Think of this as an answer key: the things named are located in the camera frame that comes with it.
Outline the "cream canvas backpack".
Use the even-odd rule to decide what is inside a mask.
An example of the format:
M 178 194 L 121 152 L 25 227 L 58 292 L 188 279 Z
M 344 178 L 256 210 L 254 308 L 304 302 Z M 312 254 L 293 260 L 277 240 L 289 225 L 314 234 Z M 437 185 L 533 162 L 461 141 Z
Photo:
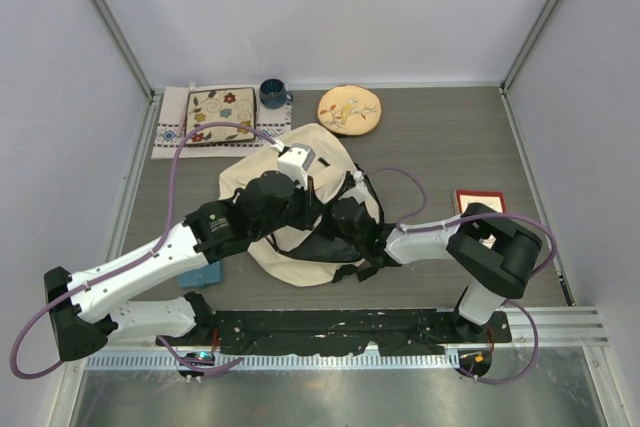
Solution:
M 323 127 L 307 124 L 281 136 L 280 140 L 287 146 L 300 143 L 314 150 L 315 159 L 308 174 L 313 179 L 316 196 L 325 207 L 344 197 L 355 185 L 353 174 L 360 168 L 338 138 Z M 224 170 L 219 176 L 219 198 L 227 199 L 237 189 L 246 187 L 252 179 L 266 171 L 275 170 L 276 158 L 274 149 L 263 147 Z M 368 179 L 366 183 L 375 201 L 365 205 L 369 214 L 382 222 L 383 208 Z M 267 273 L 285 283 L 297 287 L 330 283 L 339 269 L 347 265 L 359 266 L 364 259 L 342 239 L 330 239 L 330 231 L 321 228 L 326 222 L 324 217 L 318 219 L 312 231 L 283 227 L 252 243 L 248 253 Z

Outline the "red bordered book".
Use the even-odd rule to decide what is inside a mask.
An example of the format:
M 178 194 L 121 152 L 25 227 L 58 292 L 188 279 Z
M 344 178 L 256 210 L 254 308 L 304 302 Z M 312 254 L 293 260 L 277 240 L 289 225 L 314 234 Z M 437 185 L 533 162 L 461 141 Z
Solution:
M 453 192 L 453 200 L 455 210 L 458 214 L 465 212 L 472 203 L 481 203 L 499 213 L 506 211 L 504 194 L 498 191 L 456 189 Z

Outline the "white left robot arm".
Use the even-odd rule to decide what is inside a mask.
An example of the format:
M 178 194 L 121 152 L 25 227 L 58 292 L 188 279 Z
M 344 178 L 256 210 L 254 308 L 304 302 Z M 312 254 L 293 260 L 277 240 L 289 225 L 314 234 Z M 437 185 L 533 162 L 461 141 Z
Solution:
M 180 273 L 243 253 L 283 227 L 310 230 L 324 210 L 313 183 L 301 187 L 266 171 L 228 199 L 207 202 L 162 236 L 107 264 L 44 275 L 49 318 L 61 361 L 87 357 L 119 330 L 122 303 Z

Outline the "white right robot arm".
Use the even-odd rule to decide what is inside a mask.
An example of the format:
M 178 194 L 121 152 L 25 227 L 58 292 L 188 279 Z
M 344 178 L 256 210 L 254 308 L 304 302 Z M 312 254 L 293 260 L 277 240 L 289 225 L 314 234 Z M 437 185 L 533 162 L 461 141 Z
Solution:
M 471 203 L 441 222 L 393 227 L 373 219 L 364 204 L 349 198 L 330 210 L 336 234 L 371 267 L 397 267 L 422 260 L 455 260 L 473 278 L 451 318 L 457 338 L 483 335 L 494 311 L 507 299 L 523 297 L 542 250 L 538 235 L 521 224 L 523 216 L 499 213 Z

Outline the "blue small box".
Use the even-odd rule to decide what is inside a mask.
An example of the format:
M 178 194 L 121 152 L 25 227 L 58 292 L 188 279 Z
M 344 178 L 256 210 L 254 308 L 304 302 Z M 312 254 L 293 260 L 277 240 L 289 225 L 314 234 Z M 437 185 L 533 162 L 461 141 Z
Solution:
M 181 273 L 177 276 L 178 286 L 181 289 L 199 289 L 223 281 L 223 267 L 216 262 L 198 269 Z

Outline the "square floral ceramic plate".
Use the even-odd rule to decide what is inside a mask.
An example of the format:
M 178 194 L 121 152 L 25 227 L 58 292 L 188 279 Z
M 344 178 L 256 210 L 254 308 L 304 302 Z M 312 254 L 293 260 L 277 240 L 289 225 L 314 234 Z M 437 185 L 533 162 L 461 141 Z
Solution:
M 191 92 L 187 100 L 185 132 L 204 124 L 228 122 L 238 126 L 213 126 L 195 133 L 189 146 L 251 142 L 256 139 L 247 127 L 256 126 L 257 107 L 251 87 L 209 89 Z

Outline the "dark blue ceramic mug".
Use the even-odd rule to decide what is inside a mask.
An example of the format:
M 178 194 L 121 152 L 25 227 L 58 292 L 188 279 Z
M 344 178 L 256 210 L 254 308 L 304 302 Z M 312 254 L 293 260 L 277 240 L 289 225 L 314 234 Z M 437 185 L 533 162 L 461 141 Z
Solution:
M 290 104 L 293 100 L 293 95 L 285 83 L 274 78 L 264 80 L 260 84 L 259 97 L 262 105 L 271 110 Z

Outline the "round bird ceramic plate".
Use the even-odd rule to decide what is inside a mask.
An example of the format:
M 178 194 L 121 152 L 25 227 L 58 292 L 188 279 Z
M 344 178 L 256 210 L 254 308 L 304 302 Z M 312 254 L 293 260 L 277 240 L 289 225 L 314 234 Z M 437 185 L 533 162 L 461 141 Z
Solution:
M 372 91 L 357 85 L 341 85 L 320 98 L 317 119 L 335 135 L 362 136 L 380 123 L 382 104 Z

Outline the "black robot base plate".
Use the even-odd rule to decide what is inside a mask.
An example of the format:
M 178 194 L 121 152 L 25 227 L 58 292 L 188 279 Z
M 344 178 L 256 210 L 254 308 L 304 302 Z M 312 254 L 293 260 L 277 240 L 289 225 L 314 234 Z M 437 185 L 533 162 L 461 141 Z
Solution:
M 507 315 L 482 328 L 459 327 L 436 309 L 218 311 L 194 334 L 168 337 L 172 346 L 217 345 L 226 355 L 342 357 L 374 344 L 383 356 L 440 354 L 446 344 L 512 341 Z

